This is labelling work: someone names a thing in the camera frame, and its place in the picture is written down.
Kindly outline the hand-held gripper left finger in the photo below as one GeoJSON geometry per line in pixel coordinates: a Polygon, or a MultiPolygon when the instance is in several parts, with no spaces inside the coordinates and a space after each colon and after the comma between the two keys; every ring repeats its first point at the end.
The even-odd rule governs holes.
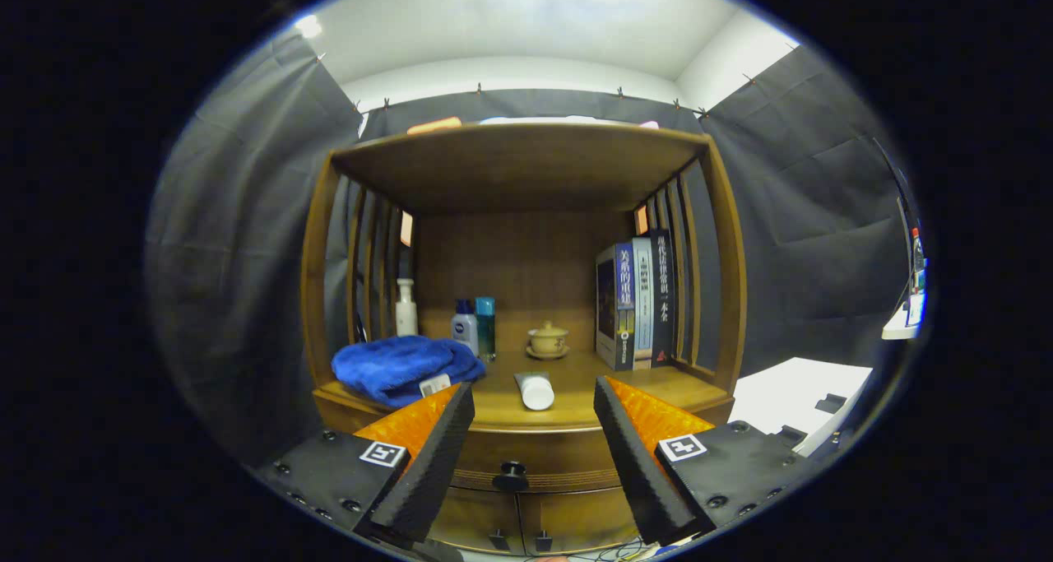
{"type": "Polygon", "coordinates": [[[455,383],[353,434],[324,430],[255,473],[338,531],[424,542],[475,416],[472,389],[455,383]]]}

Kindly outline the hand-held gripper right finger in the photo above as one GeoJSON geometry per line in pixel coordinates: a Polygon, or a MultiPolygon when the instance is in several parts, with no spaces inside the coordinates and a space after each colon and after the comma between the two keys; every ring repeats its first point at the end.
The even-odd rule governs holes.
{"type": "Polygon", "coordinates": [[[647,543],[718,531],[815,476],[814,460],[779,434],[714,425],[612,377],[597,379],[593,404],[647,543]]]}

